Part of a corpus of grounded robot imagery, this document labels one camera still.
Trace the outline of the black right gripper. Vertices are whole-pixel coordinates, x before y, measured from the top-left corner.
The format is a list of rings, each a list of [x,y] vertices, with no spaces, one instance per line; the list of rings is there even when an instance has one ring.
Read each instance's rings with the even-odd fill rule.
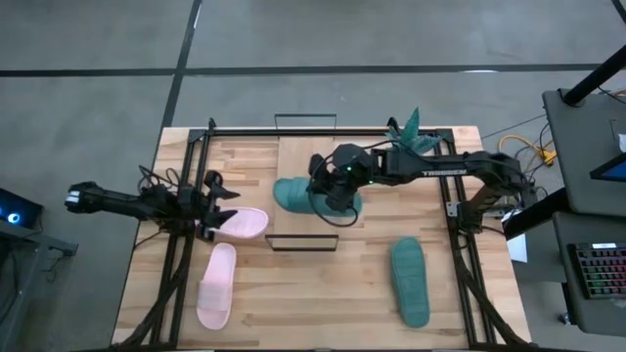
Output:
[[[319,216],[359,216],[363,201],[358,189],[347,183],[341,169],[329,170],[333,159],[313,154],[309,161],[307,202],[312,213]]]

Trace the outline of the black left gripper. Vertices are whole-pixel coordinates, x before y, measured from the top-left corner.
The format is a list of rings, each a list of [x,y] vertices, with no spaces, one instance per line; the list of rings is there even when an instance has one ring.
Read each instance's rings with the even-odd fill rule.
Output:
[[[238,213],[237,210],[220,211],[220,206],[216,204],[218,198],[232,199],[240,196],[222,186],[223,177],[219,172],[209,170],[204,177],[204,183],[209,186],[208,194],[198,191],[190,184],[180,186],[177,192],[180,215],[184,220],[196,222],[197,233],[211,228],[219,229]]]

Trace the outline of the pink rubber slide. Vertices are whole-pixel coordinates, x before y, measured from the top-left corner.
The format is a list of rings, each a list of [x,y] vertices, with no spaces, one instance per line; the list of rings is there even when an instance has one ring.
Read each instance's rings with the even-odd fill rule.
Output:
[[[197,315],[209,330],[223,329],[230,317],[237,251],[228,243],[217,244],[199,282]]]
[[[219,229],[201,230],[197,237],[211,241],[215,235],[248,240],[262,235],[268,227],[269,216],[261,209],[253,207],[223,207],[222,211],[234,210],[236,214],[227,220]]]

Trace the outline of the green rubber slide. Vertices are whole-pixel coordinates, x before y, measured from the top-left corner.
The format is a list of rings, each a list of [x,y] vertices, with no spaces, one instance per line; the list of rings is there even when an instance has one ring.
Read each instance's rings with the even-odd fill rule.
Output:
[[[329,217],[351,217],[354,212],[348,208],[345,211],[331,209],[326,204],[327,191],[315,188],[312,193],[313,202],[309,201],[309,178],[281,178],[274,183],[273,197],[276,203],[284,210],[300,214],[316,214],[319,212]]]
[[[429,323],[425,255],[415,238],[402,238],[390,250],[391,282],[400,317],[412,329]]]

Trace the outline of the green artificial plant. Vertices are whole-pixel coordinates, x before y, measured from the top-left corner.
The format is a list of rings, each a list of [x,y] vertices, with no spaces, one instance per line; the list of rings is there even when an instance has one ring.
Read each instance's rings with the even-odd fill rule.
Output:
[[[420,111],[418,108],[413,110],[403,129],[400,128],[397,120],[391,117],[387,121],[385,136],[404,150],[411,151],[414,154],[425,154],[442,140],[440,136],[420,134]]]

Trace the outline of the grey metal cart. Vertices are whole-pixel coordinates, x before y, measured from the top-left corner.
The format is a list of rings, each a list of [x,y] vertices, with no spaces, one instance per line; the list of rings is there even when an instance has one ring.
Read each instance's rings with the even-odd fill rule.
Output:
[[[0,314],[0,352],[12,352],[34,290],[35,278],[44,269],[48,251],[57,250],[63,257],[71,257],[76,253],[78,244],[14,226],[3,220],[0,220],[0,239],[12,245],[13,253],[20,245],[33,251],[30,261],[18,265],[18,274],[12,277],[14,293],[10,296],[8,309]]]

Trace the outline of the white paper sheet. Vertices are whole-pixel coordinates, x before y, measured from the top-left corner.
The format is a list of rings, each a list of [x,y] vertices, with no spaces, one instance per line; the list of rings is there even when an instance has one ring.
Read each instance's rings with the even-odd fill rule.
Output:
[[[520,262],[520,263],[528,262],[527,243],[526,243],[525,234],[521,234],[512,239],[507,240],[507,247],[508,247],[509,255],[512,261]]]

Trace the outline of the black desk beam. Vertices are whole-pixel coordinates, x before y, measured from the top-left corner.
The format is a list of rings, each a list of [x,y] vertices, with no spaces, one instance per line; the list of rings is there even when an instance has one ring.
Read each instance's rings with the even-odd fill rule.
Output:
[[[570,210],[567,191],[565,188],[548,195],[521,212],[511,215],[503,225],[503,232],[507,240],[517,237],[550,220],[555,212]]]

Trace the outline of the black computer with blue light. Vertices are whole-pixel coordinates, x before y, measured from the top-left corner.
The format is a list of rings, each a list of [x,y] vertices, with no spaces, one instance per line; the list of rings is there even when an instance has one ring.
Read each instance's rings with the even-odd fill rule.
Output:
[[[0,188],[0,220],[11,225],[34,229],[43,206]]]

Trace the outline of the grey desk with screen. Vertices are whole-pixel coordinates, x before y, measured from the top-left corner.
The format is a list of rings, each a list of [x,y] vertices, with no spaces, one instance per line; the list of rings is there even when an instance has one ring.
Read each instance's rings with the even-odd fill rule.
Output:
[[[577,213],[626,217],[626,182],[594,180],[591,172],[621,155],[626,105],[592,94],[581,105],[559,91],[542,95],[570,208]]]

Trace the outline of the black round pole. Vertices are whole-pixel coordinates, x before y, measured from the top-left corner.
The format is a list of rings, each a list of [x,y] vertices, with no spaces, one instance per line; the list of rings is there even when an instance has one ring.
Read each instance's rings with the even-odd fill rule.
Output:
[[[626,67],[626,44],[600,64],[578,84],[567,92],[561,92],[561,100],[571,107],[579,106],[587,96],[599,89],[619,70]]]

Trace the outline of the backlit black keyboard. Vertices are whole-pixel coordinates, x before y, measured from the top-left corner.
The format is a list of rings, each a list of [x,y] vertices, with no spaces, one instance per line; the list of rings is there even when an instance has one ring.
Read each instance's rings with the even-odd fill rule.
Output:
[[[626,242],[584,242],[567,246],[587,299],[626,299]]]

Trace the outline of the blue lit screen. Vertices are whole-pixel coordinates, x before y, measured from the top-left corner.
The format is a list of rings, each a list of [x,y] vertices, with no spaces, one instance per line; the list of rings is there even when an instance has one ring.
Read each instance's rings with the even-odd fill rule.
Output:
[[[626,183],[626,153],[622,153],[590,172],[594,180]]]

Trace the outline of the grey desk with keyboard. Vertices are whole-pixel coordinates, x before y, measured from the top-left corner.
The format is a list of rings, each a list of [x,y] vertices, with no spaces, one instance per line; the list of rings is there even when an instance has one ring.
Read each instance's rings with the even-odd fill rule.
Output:
[[[626,299],[587,299],[567,248],[571,243],[626,242],[626,220],[558,212],[553,216],[553,224],[571,323],[586,333],[626,337]]]

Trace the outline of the black aluminium rig frame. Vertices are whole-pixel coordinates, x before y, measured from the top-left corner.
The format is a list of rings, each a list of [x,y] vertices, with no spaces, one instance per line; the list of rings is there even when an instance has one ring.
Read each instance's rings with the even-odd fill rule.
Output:
[[[155,169],[196,165],[201,154],[219,171],[225,186],[240,196],[236,206],[267,212],[272,234],[272,197],[280,137],[333,137],[329,154],[342,143],[363,146],[383,139],[381,128],[336,130],[216,128],[207,142],[190,145],[194,128],[161,134]],[[246,349],[457,349],[498,339],[475,299],[458,286],[453,241],[445,203],[472,196],[479,182],[422,179],[390,188],[362,190],[363,213],[356,225],[336,229],[334,252],[273,251],[265,236],[235,241],[237,266],[230,318],[221,330],[205,328],[197,297],[213,246],[193,245],[187,286],[167,304],[145,348]],[[392,291],[389,251],[403,237],[415,237],[425,251],[431,316],[421,329],[401,320]]]

